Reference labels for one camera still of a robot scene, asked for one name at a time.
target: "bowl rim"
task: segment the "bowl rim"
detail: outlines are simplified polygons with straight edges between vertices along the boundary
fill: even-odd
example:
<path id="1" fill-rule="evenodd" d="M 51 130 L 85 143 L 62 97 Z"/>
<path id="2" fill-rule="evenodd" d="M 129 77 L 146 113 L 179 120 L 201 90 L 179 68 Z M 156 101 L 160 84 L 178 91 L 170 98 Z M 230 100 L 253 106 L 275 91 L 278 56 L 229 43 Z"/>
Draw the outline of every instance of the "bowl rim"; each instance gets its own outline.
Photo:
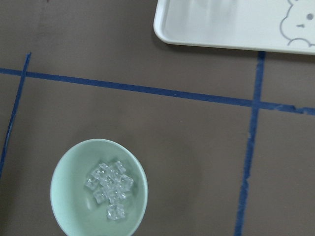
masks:
<path id="1" fill-rule="evenodd" d="M 56 216 L 56 213 L 55 213 L 55 208 L 53 206 L 53 194 L 52 194 L 52 188 L 53 188 L 53 181 L 55 180 L 56 178 L 56 170 L 57 168 L 61 165 L 61 161 L 66 157 L 66 155 L 72 151 L 73 149 L 75 148 L 78 148 L 79 146 L 83 145 L 83 144 L 86 144 L 86 143 L 91 143 L 91 142 L 105 142 L 105 143 L 110 143 L 110 144 L 113 144 L 117 147 L 119 147 L 120 149 L 122 149 L 123 151 L 125 151 L 128 156 L 130 156 L 133 161 L 136 163 L 136 165 L 138 166 L 139 170 L 140 170 L 140 174 L 141 174 L 141 177 L 143 179 L 143 182 L 144 182 L 144 204 L 143 204 L 143 209 L 142 209 L 142 213 L 138 219 L 138 221 L 136 222 L 136 224 L 134 225 L 134 227 L 132 228 L 132 230 L 129 231 L 129 234 L 127 234 L 126 236 L 131 236 L 134 234 L 134 232 L 138 229 L 140 223 L 142 222 L 142 219 L 144 217 L 144 214 L 145 214 L 145 211 L 146 211 L 146 208 L 147 208 L 147 204 L 148 204 L 148 181 L 147 181 L 147 177 L 146 177 L 146 174 L 144 172 L 144 169 L 141 165 L 141 163 L 139 162 L 139 160 L 127 149 L 125 148 L 124 146 L 114 142 L 114 141 L 111 141 L 111 140 L 108 140 L 108 139 L 100 139 L 100 138 L 97 138 L 97 139 L 88 139 L 88 140 L 84 140 L 82 142 L 79 142 L 77 143 L 76 145 L 72 146 L 70 149 L 68 149 L 64 154 L 63 156 L 60 158 L 60 160 L 58 161 L 55 169 L 54 169 L 54 173 L 52 175 L 52 179 L 51 179 L 51 182 L 50 182 L 50 204 L 51 204 L 51 208 L 52 208 L 52 211 L 53 211 L 53 214 L 54 214 L 54 217 L 55 217 L 55 220 L 57 221 L 59 227 L 62 229 L 62 231 L 67 235 L 67 236 L 71 236 L 71 235 L 68 235 L 66 230 L 64 229 L 64 227 L 62 226 L 61 222 L 59 221 L 58 217 Z"/>

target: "brown surface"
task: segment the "brown surface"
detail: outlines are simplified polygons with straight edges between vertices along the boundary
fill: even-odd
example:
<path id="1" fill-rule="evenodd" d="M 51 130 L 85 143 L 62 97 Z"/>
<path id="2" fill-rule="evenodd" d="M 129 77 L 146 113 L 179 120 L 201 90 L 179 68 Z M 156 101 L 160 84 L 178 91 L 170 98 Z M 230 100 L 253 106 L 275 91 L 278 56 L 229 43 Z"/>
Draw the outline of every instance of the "brown surface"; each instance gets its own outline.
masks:
<path id="1" fill-rule="evenodd" d="M 53 170 L 74 144 L 106 138 L 147 174 L 136 235 L 230 235 L 249 116 L 249 108 L 27 79 L 0 185 L 0 234 L 62 235 L 49 200 Z"/>
<path id="2" fill-rule="evenodd" d="M 153 32 L 156 2 L 4 0 L 0 67 L 21 70 L 32 51 L 29 71 L 251 99 L 257 52 L 166 45 Z M 262 100 L 315 107 L 314 62 L 267 53 Z M 0 82 L 2 144 L 19 78 Z M 27 78 L 0 180 L 0 235 L 64 235 L 50 206 L 53 170 L 74 144 L 105 138 L 147 174 L 135 235 L 232 236 L 250 112 Z M 260 111 L 244 236 L 315 235 L 314 121 Z"/>
<path id="3" fill-rule="evenodd" d="M 32 51 L 29 71 L 251 99 L 256 52 L 166 45 L 156 2 L 4 1 L 0 64 Z"/>
<path id="4" fill-rule="evenodd" d="M 315 235 L 313 116 L 262 111 L 244 236 Z"/>
<path id="5" fill-rule="evenodd" d="M 0 74 L 0 144 L 2 144 L 11 118 L 15 95 L 19 86 L 20 78 L 12 75 Z"/>
<path id="6" fill-rule="evenodd" d="M 314 107 L 315 57 L 268 53 L 262 100 Z"/>

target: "painter's tape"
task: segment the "painter's tape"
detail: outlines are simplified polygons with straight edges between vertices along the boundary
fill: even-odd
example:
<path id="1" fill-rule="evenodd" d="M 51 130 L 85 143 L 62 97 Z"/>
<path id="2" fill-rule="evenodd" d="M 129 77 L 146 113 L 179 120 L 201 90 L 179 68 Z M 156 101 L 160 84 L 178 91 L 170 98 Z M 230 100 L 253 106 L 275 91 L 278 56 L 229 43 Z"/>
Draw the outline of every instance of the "painter's tape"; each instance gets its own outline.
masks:
<path id="1" fill-rule="evenodd" d="M 21 73 L 22 73 L 21 70 L 11 70 L 11 69 L 0 68 L 0 74 L 21 76 Z"/>
<path id="2" fill-rule="evenodd" d="M 266 110 L 276 110 L 280 112 L 290 112 L 290 113 L 307 114 L 307 115 L 315 116 L 315 108 L 311 108 L 311 107 L 296 108 L 293 105 L 271 103 L 271 102 L 261 102 L 260 108 L 266 109 Z"/>
<path id="3" fill-rule="evenodd" d="M 185 98 L 185 99 L 192 99 L 192 100 L 199 100 L 199 101 L 239 105 L 239 106 L 245 106 L 245 107 L 252 106 L 252 101 L 247 100 L 247 99 L 207 95 L 207 94 L 192 93 L 192 92 L 183 92 L 183 91 L 169 90 L 169 89 L 163 89 L 163 88 L 153 88 L 153 87 L 145 87 L 145 86 L 139 86 L 139 85 L 129 85 L 129 84 L 121 84 L 121 83 L 99 81 L 99 80 L 89 80 L 89 79 L 82 79 L 82 78 L 68 77 L 68 76 L 61 76 L 61 75 L 49 75 L 49 74 L 34 73 L 34 72 L 27 72 L 27 77 L 97 86 L 97 87 L 103 87 L 103 88 L 109 88 L 109 89 L 120 89 L 120 90 L 134 91 L 134 92 L 143 92 L 143 93 L 149 93 L 149 94 L 178 97 L 178 98 Z"/>
<path id="4" fill-rule="evenodd" d="M 10 70 L 10 72 L 12 72 L 10 74 L 13 74 L 13 72 L 14 72 L 15 73 L 14 75 L 21 75 L 21 79 L 20 79 L 18 91 L 16 93 L 15 102 L 14 102 L 14 106 L 13 106 L 13 109 L 12 109 L 11 118 L 10 118 L 10 121 L 9 121 L 9 126 L 8 126 L 8 130 L 6 132 L 6 136 L 5 136 L 5 140 L 4 140 L 4 144 L 3 144 L 3 149 L 2 149 L 2 153 L 1 153 L 0 178 L 1 178 L 1 175 L 2 175 L 2 170 L 3 170 L 4 161 L 5 161 L 5 157 L 6 157 L 6 151 L 7 151 L 7 147 L 8 147 L 8 144 L 9 144 L 13 123 L 14 123 L 14 120 L 15 120 L 15 117 L 16 117 L 16 113 L 17 113 L 17 110 L 18 110 L 18 107 L 19 107 L 19 103 L 20 103 L 20 99 L 21 99 L 21 95 L 22 95 L 22 90 L 23 90 L 23 85 L 24 85 L 24 81 L 25 81 L 25 78 L 26 78 L 26 71 L 28 69 L 30 59 L 31 59 L 31 53 L 28 53 L 26 55 L 26 59 L 25 59 L 25 63 L 24 63 L 22 71 Z"/>
<path id="5" fill-rule="evenodd" d="M 252 101 L 252 114 L 250 121 L 250 130 L 249 137 L 247 140 L 247 148 L 246 148 L 246 156 L 244 161 L 244 172 L 243 179 L 241 185 L 241 192 L 239 197 L 238 209 L 236 214 L 236 224 L 234 230 L 234 236 L 241 236 L 244 227 L 244 218 L 245 218 L 245 210 L 247 206 L 248 199 L 248 191 L 249 191 L 249 183 L 248 179 L 251 176 L 251 167 L 252 167 L 252 157 L 255 147 L 255 138 L 258 124 L 258 114 L 259 114 L 259 105 L 261 98 L 261 90 L 262 90 L 262 81 L 264 76 L 264 62 L 265 62 L 265 52 L 258 53 L 258 64 L 256 67 L 256 80 L 255 80 L 255 88 L 254 95 Z"/>

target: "blue tape line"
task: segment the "blue tape line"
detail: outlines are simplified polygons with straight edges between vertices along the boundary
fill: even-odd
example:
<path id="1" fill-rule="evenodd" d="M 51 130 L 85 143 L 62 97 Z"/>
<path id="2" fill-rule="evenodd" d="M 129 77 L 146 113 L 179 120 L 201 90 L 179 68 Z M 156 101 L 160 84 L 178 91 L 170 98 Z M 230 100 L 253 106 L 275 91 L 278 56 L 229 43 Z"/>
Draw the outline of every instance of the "blue tape line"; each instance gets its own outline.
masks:
<path id="1" fill-rule="evenodd" d="M 143 92 L 143 93 L 149 93 L 149 94 L 186 98 L 186 99 L 199 100 L 199 101 L 224 103 L 224 104 L 239 105 L 239 106 L 245 106 L 245 107 L 252 106 L 252 101 L 247 100 L 247 99 L 240 99 L 240 98 L 206 95 L 206 94 L 201 94 L 201 93 L 183 92 L 183 91 L 169 90 L 169 89 L 163 89 L 163 88 L 128 85 L 128 84 L 120 84 L 120 83 L 114 83 L 114 82 L 89 80 L 89 79 L 82 79 L 82 78 L 76 78 L 76 77 L 49 75 L 49 74 L 34 73 L 34 72 L 27 72 L 26 76 L 32 77 L 32 78 L 45 79 L 45 80 L 62 81 L 62 82 L 69 82 L 69 83 L 75 83 L 75 84 L 91 85 L 91 86 L 97 86 L 97 87 L 103 87 L 103 88 L 120 89 L 120 90 L 134 91 L 134 92 Z"/>
<path id="2" fill-rule="evenodd" d="M 22 71 L 0 68 L 0 73 L 20 76 Z M 208 102 L 215 102 L 215 103 L 223 103 L 223 104 L 229 104 L 229 105 L 238 105 L 238 106 L 245 106 L 245 107 L 252 106 L 252 101 L 247 100 L 247 99 L 206 95 L 206 94 L 191 93 L 191 92 L 182 92 L 182 91 L 176 91 L 176 90 L 143 87 L 143 86 L 128 85 L 128 84 L 119 84 L 119 83 L 113 83 L 113 82 L 89 80 L 89 79 L 60 76 L 60 75 L 42 74 L 42 73 L 35 73 L 35 72 L 27 72 L 27 77 L 82 84 L 82 85 L 98 86 L 98 87 L 109 88 L 109 89 L 122 89 L 122 90 L 135 91 L 135 92 L 145 92 L 145 93 L 151 93 L 151 94 L 157 94 L 157 95 L 172 96 L 172 97 L 178 97 L 178 98 L 208 101 Z M 309 107 L 303 107 L 303 108 L 297 109 L 293 105 L 260 102 L 259 108 L 265 109 L 265 110 L 277 110 L 280 112 L 308 114 L 311 116 L 315 116 L 315 108 L 309 108 Z"/>
<path id="3" fill-rule="evenodd" d="M 244 218 L 245 218 L 245 209 L 247 205 L 248 191 L 249 191 L 249 183 L 248 179 L 251 176 L 251 166 L 252 166 L 252 157 L 255 146 L 255 137 L 258 123 L 258 113 L 259 113 L 259 104 L 261 98 L 261 90 L 262 90 L 262 80 L 264 75 L 264 62 L 265 62 L 265 52 L 258 53 L 258 64 L 256 68 L 256 80 L 255 80 L 255 89 L 253 95 L 252 102 L 252 114 L 251 114 L 251 122 L 250 122 L 250 130 L 249 137 L 247 141 L 247 149 L 246 149 L 246 157 L 244 162 L 244 173 L 243 180 L 238 204 L 238 210 L 236 215 L 236 224 L 234 236 L 241 236 L 243 232 L 244 226 Z"/>
<path id="4" fill-rule="evenodd" d="M 280 112 L 308 114 L 311 116 L 315 116 L 315 108 L 311 108 L 311 107 L 296 108 L 293 105 L 286 105 L 286 104 L 280 104 L 280 103 L 270 103 L 270 102 L 261 102 L 259 104 L 259 106 L 261 109 L 266 109 L 266 110 L 277 110 Z"/>
<path id="5" fill-rule="evenodd" d="M 21 73 L 22 73 L 22 71 L 20 71 L 20 70 L 11 70 L 11 69 L 0 68 L 0 74 L 20 76 Z"/>
<path id="6" fill-rule="evenodd" d="M 6 151 L 7 151 L 8 143 L 9 143 L 9 140 L 10 140 L 10 135 L 11 135 L 11 132 L 12 132 L 13 123 L 14 123 L 14 120 L 15 120 L 15 117 L 16 117 L 16 113 L 17 113 L 17 110 L 18 110 L 18 107 L 19 107 L 19 102 L 20 102 L 21 95 L 22 95 L 23 84 L 24 84 L 24 81 L 25 81 L 25 78 L 26 78 L 26 71 L 28 69 L 30 59 L 31 59 L 31 53 L 28 53 L 26 55 L 26 59 L 25 59 L 25 63 L 24 63 L 22 71 L 11 70 L 12 72 L 16 72 L 17 73 L 17 74 L 14 74 L 14 75 L 21 75 L 21 79 L 20 79 L 18 91 L 16 93 L 15 102 L 14 102 L 14 106 L 13 106 L 13 109 L 12 109 L 12 114 L 11 114 L 9 126 L 8 126 L 8 130 L 6 132 L 4 145 L 3 145 L 3 149 L 2 149 L 2 153 L 1 153 L 0 178 L 1 178 L 1 175 L 2 175 L 2 169 L 3 169 L 3 166 L 4 166 Z"/>

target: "tray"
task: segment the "tray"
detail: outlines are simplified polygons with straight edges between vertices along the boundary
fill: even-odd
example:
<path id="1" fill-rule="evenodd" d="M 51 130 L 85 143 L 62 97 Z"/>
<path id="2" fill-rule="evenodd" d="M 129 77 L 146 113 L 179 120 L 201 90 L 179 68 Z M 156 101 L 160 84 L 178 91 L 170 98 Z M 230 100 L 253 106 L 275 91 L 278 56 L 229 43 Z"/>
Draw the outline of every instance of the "tray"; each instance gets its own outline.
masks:
<path id="1" fill-rule="evenodd" d="M 315 55 L 315 0 L 158 0 L 169 44 Z"/>

